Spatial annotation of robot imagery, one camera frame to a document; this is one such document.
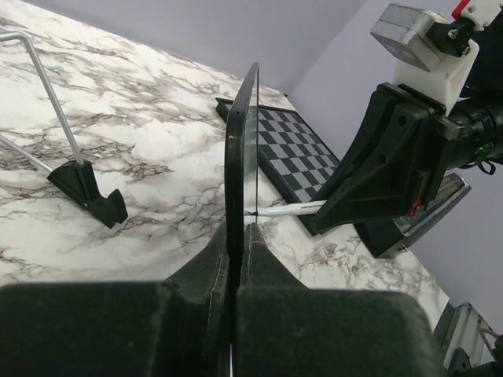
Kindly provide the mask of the black framed whiteboard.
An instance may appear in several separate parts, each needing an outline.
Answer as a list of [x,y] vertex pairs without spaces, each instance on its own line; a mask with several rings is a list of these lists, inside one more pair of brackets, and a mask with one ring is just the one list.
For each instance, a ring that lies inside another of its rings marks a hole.
[[229,355],[234,362],[236,298],[247,225],[258,207],[259,64],[244,77],[226,120],[224,159],[227,254],[229,256]]

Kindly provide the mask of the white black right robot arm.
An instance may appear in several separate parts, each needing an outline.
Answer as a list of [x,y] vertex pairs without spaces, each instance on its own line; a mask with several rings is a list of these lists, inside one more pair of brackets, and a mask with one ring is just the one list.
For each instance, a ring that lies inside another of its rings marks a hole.
[[502,162],[502,18],[475,33],[482,55],[452,111],[404,84],[380,84],[342,161],[315,198],[314,232],[413,216],[450,169]]

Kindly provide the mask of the white whiteboard marker pen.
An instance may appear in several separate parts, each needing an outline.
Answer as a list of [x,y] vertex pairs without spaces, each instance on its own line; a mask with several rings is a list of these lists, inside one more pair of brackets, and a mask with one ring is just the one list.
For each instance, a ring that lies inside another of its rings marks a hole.
[[309,203],[293,203],[279,207],[266,207],[255,211],[245,210],[244,215],[274,218],[280,216],[302,216],[316,214],[325,205],[325,200]]

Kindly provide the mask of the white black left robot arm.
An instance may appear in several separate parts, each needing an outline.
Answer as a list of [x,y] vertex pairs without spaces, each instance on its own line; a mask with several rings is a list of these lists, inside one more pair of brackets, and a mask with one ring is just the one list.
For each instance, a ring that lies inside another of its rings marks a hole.
[[499,376],[502,338],[410,296],[315,290],[257,225],[224,225],[160,282],[1,289],[4,376]]

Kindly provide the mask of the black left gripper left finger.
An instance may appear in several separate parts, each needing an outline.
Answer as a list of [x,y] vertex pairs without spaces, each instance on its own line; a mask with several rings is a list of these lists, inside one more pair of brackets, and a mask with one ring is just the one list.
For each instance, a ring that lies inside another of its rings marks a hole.
[[4,376],[228,376],[226,228],[163,281],[1,289]]

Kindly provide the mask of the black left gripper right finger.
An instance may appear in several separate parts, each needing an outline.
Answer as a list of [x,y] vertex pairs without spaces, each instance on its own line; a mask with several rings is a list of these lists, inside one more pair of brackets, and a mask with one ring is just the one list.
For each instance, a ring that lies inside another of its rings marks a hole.
[[394,291],[309,289],[244,234],[236,296],[237,376],[441,376],[425,311]]

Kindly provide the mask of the black metronome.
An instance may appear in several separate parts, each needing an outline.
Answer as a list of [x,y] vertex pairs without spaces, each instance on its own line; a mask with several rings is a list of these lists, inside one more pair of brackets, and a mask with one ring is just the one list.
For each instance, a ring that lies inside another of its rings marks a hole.
[[470,190],[470,184],[451,170],[427,210],[419,210],[413,217],[358,223],[354,228],[374,258],[395,258],[444,219]]

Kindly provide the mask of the black grey chessboard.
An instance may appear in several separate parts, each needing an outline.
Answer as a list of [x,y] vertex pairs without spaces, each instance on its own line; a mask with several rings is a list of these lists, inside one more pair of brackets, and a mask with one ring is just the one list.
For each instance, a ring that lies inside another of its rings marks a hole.
[[286,203],[310,202],[339,160],[295,111],[259,108],[258,165]]

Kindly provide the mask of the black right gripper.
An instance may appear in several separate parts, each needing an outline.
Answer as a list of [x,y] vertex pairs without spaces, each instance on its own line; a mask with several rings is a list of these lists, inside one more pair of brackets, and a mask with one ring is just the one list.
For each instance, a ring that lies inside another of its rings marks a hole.
[[372,93],[351,146],[315,195],[315,233],[416,215],[428,208],[445,172],[483,164],[483,111],[446,106],[411,87],[383,83]]

